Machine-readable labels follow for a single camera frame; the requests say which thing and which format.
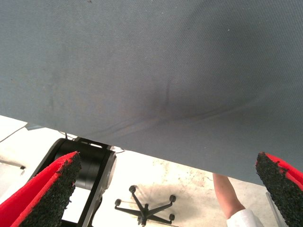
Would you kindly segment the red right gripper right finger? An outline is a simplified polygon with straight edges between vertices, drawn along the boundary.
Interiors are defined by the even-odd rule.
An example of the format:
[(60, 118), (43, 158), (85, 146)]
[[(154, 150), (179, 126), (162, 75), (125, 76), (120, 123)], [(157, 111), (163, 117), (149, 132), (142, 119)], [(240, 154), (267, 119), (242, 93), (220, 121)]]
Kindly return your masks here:
[(260, 152), (257, 174), (289, 227), (303, 225), (303, 173), (269, 153)]

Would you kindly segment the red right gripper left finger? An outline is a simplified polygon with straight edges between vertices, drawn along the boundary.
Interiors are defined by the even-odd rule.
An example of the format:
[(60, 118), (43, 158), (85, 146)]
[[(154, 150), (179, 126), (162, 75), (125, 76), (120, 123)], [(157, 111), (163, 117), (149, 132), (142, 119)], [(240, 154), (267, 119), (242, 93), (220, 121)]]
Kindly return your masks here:
[(80, 154), (53, 161), (0, 205), (2, 227), (59, 227), (75, 190)]

